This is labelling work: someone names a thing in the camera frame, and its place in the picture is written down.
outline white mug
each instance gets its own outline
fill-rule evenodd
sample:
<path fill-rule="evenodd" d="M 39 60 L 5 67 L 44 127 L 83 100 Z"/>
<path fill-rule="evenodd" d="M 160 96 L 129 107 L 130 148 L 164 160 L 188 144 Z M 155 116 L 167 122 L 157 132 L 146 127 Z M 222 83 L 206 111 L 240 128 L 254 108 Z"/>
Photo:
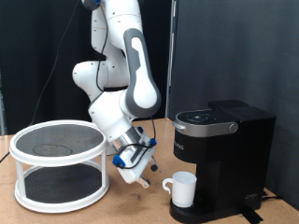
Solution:
<path fill-rule="evenodd" d="M 163 188 L 170 189 L 166 186 L 166 183 L 172 183 L 172 202 L 177 207 L 190 207 L 193 204 L 196 176 L 189 172 L 176 172 L 172 178 L 167 178 L 163 181 Z"/>

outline blue gripper part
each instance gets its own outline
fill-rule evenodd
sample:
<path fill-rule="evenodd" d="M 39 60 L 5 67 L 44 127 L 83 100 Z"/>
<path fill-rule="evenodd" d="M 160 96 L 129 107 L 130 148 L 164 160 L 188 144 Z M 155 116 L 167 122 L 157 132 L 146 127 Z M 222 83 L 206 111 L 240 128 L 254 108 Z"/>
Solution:
<path fill-rule="evenodd" d="M 93 1 L 96 5 L 100 6 L 102 0 L 93 0 Z"/>
<path fill-rule="evenodd" d="M 116 166 L 116 167 L 119 167 L 119 164 L 123 167 L 125 167 L 125 163 L 124 161 L 121 159 L 121 157 L 119 155 L 115 155 L 113 157 L 113 161 L 112 163 Z"/>
<path fill-rule="evenodd" d="M 157 145 L 157 141 L 156 141 L 156 139 L 154 139 L 154 138 L 151 138 L 151 139 L 149 140 L 149 142 L 150 142 L 153 146 L 156 146 L 156 145 Z"/>

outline coffee maker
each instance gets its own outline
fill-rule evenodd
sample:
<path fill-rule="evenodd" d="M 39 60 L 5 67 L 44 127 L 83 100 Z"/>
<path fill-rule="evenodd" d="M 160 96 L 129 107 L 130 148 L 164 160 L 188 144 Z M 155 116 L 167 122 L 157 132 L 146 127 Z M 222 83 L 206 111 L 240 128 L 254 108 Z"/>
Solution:
<path fill-rule="evenodd" d="M 240 101 L 177 114 L 175 156 L 196 166 L 193 205 L 170 202 L 182 223 L 203 223 L 261 207 L 275 116 Z"/>

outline white round frame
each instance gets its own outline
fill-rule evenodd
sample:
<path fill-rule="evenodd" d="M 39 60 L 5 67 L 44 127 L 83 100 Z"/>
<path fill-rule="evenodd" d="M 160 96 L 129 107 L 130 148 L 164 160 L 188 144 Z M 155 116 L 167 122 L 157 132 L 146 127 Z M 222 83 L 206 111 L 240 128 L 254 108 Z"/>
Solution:
<path fill-rule="evenodd" d="M 22 137 L 24 134 L 39 128 L 44 128 L 53 125 L 62 125 L 62 124 L 75 124 L 75 125 L 88 126 L 94 128 L 99 132 L 96 126 L 90 122 L 80 121 L 80 120 L 55 120 L 55 121 L 49 121 L 45 123 L 39 123 L 34 126 L 30 126 L 26 129 L 23 129 L 20 132 L 16 133 L 10 141 L 9 151 L 11 155 L 15 158 L 16 166 L 17 166 L 17 176 L 18 176 L 18 180 L 15 185 L 15 196 L 19 204 L 21 204 L 22 206 L 30 210 L 41 212 L 41 213 L 65 213 L 65 212 L 75 211 L 80 208 L 86 207 L 92 203 L 97 202 L 106 194 L 109 188 L 109 178 L 107 175 L 107 152 L 106 152 L 108 147 L 108 142 L 104 135 L 103 135 L 104 136 L 103 142 L 99 146 L 94 147 L 88 151 L 76 155 L 72 155 L 72 156 L 66 156 L 66 157 L 59 157 L 59 158 L 46 157 L 45 158 L 45 157 L 33 156 L 33 155 L 28 155 L 26 153 L 23 153 L 16 148 L 16 143 L 18 139 Z M 101 155 L 102 157 L 101 165 L 96 162 L 89 161 L 90 159 L 98 155 Z M 26 172 L 24 172 L 22 167 L 23 162 L 34 166 L 28 169 Z M 33 200 L 30 200 L 26 197 L 24 178 L 29 174 L 31 174 L 32 172 L 42 167 L 58 167 L 58 166 L 66 166 L 66 165 L 72 165 L 78 163 L 90 165 L 98 169 L 99 172 L 102 172 L 102 187 L 95 193 L 83 199 L 70 202 L 70 203 L 40 203 L 40 202 L 35 202 Z"/>

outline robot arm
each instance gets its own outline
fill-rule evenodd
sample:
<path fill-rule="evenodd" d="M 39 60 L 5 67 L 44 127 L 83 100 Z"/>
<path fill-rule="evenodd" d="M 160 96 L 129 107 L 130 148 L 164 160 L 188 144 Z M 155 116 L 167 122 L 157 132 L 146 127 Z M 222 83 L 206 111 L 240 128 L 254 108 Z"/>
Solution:
<path fill-rule="evenodd" d="M 77 64 L 73 78 L 87 94 L 93 90 L 93 96 L 89 94 L 92 101 L 89 113 L 107 141 L 118 150 L 120 161 L 115 164 L 123 179 L 147 188 L 150 182 L 142 173 L 148 162 L 155 164 L 155 148 L 143 131 L 133 127 L 132 120 L 155 114 L 161 104 L 161 95 L 151 76 L 138 2 L 102 0 L 102 8 L 95 3 L 98 1 L 82 2 L 93 10 L 92 43 L 95 50 L 101 52 L 108 30 L 103 52 L 107 59 L 100 62 L 101 66 L 97 62 Z M 96 89 L 96 85 L 103 88 L 128 85 L 128 88 L 103 92 L 102 88 Z"/>
<path fill-rule="evenodd" d="M 137 0 L 105 3 L 110 41 L 124 52 L 130 76 L 129 87 L 121 97 L 121 110 L 129 117 L 148 118 L 159 109 L 161 95 L 151 76 L 139 4 Z"/>

